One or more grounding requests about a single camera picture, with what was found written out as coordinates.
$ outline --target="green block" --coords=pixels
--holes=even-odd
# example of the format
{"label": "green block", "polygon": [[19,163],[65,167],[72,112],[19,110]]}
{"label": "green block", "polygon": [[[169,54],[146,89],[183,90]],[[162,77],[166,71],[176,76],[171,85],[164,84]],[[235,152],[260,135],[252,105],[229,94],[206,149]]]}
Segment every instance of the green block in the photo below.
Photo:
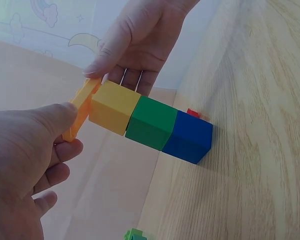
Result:
{"label": "green block", "polygon": [[147,240],[144,236],[132,235],[131,240]]}
{"label": "green block", "polygon": [[123,240],[131,240],[133,236],[142,236],[142,231],[131,228],[131,230],[128,230],[126,234],[123,237]]}
{"label": "green block", "polygon": [[125,137],[161,151],[173,132],[177,112],[171,106],[141,96],[130,118]]}

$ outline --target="wood grain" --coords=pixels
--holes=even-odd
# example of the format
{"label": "wood grain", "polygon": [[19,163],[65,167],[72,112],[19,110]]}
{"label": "wood grain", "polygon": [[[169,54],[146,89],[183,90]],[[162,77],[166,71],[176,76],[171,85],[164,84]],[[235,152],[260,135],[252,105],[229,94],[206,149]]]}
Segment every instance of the wood grain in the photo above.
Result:
{"label": "wood grain", "polygon": [[157,240],[300,239],[300,0],[223,0],[177,92],[215,125],[199,166],[159,155]]}

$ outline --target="finger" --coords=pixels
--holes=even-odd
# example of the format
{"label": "finger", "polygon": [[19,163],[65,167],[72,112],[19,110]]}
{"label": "finger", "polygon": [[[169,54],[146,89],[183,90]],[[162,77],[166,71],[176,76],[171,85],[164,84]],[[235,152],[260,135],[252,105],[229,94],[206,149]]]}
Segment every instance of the finger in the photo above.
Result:
{"label": "finger", "polygon": [[124,74],[121,85],[127,89],[135,91],[140,79],[140,75],[141,71],[127,69]]}
{"label": "finger", "polygon": [[131,42],[131,30],[127,24],[117,19],[108,30],[102,48],[94,61],[83,70],[86,78],[99,78],[109,73],[128,48]]}
{"label": "finger", "polygon": [[72,142],[63,142],[54,146],[51,154],[49,168],[56,164],[64,163],[78,156],[84,149],[84,145],[78,139]]}
{"label": "finger", "polygon": [[56,137],[56,139],[54,140],[54,144],[61,144],[61,143],[64,143],[65,140],[62,138],[62,135],[59,135]]}
{"label": "finger", "polygon": [[53,191],[48,191],[43,196],[38,197],[34,200],[34,204],[40,218],[56,204],[57,200],[57,194]]}
{"label": "finger", "polygon": [[143,96],[149,96],[152,87],[155,84],[159,72],[145,70],[141,74],[139,85],[137,88],[137,93],[140,93]]}
{"label": "finger", "polygon": [[120,84],[121,83],[121,80],[122,78],[124,77],[125,75],[125,71],[126,69],[119,66],[119,65],[116,65],[108,74],[108,80],[116,83],[116,84]]}
{"label": "finger", "polygon": [[44,175],[39,179],[37,184],[33,187],[33,195],[49,189],[57,184],[67,180],[70,175],[69,167],[64,163],[59,163],[53,167],[48,168]]}
{"label": "finger", "polygon": [[76,107],[69,102],[43,106],[30,111],[33,113],[33,117],[47,129],[53,139],[68,130],[75,122],[78,114]]}

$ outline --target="fingernail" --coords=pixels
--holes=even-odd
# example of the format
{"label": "fingernail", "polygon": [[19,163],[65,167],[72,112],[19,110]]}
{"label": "fingernail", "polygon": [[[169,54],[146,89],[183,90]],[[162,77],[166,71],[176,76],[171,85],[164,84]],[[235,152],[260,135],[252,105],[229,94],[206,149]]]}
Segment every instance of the fingernail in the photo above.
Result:
{"label": "fingernail", "polygon": [[77,107],[74,104],[72,104],[71,102],[64,102],[64,103],[62,103],[62,105],[65,106],[66,108],[71,109],[74,112],[78,111]]}
{"label": "fingernail", "polygon": [[94,74],[95,72],[96,72],[96,66],[92,64],[82,70],[83,74]]}

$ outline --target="wall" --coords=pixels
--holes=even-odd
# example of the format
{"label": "wall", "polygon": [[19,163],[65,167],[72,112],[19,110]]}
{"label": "wall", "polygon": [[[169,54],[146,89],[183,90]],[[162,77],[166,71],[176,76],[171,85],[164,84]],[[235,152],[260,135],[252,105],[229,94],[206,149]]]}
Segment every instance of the wall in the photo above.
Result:
{"label": "wall", "polygon": [[[84,68],[127,0],[0,0],[0,40]],[[220,0],[201,1],[155,83],[177,89]]]}

